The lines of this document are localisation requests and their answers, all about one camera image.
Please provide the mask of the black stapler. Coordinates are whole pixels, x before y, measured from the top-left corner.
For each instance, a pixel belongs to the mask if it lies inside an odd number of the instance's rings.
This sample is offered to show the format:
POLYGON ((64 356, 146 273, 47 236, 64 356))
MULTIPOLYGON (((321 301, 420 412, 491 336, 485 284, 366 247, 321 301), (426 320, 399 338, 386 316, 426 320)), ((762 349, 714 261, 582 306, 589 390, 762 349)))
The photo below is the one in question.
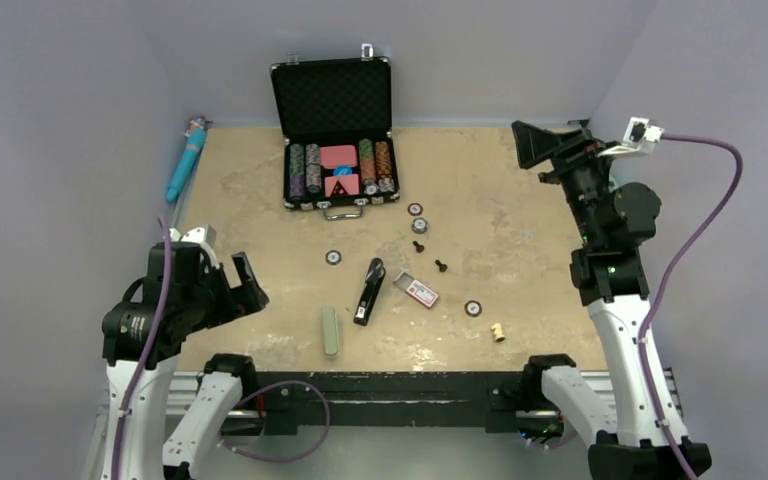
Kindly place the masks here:
POLYGON ((368 266, 362 292, 353 317, 357 325, 366 326, 386 276, 386 268, 381 258, 373 258, 368 266))

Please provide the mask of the red white staple box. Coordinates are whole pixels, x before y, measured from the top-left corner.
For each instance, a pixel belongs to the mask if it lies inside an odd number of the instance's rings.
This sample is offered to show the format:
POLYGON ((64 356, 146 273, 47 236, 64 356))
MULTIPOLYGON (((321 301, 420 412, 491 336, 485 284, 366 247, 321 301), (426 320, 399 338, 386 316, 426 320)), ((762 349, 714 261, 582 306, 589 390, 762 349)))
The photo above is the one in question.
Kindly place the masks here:
POLYGON ((406 270, 399 272, 394 278, 393 284, 397 289, 403 291, 406 295, 427 309, 431 309, 439 299, 439 295, 435 291, 413 277, 406 270))

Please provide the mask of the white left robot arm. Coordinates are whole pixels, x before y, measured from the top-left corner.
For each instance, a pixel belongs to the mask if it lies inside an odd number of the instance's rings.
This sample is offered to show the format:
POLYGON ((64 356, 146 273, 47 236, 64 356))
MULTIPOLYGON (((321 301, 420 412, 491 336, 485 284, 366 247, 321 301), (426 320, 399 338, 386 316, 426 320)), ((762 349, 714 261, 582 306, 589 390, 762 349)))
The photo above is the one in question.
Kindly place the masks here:
POLYGON ((170 229, 153 245, 146 273, 104 316, 109 419, 105 479, 196 479, 219 444, 233 408, 257 399, 251 357, 217 353, 204 365, 194 400, 166 431, 172 381, 187 337, 257 313, 269 302, 244 253, 232 260, 241 281, 231 287, 213 249, 210 225, 170 229))

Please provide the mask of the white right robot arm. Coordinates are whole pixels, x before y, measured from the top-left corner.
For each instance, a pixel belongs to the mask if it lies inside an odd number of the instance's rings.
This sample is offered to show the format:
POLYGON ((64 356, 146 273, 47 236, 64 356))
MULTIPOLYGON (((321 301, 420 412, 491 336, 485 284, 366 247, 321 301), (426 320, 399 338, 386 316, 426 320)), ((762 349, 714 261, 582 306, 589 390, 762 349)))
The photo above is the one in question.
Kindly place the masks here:
POLYGON ((587 129, 554 132, 516 121, 517 161, 550 169, 541 182, 562 188, 581 246, 570 275, 598 333, 614 400, 605 402, 565 354, 529 359, 520 383, 524 399, 548 404, 587 444, 594 479, 694 479, 712 465, 707 445, 693 441, 673 399, 651 334, 652 306, 639 248, 656 232, 661 201, 648 186, 613 186, 610 170, 622 154, 653 146, 659 130, 630 123, 619 142, 587 129))

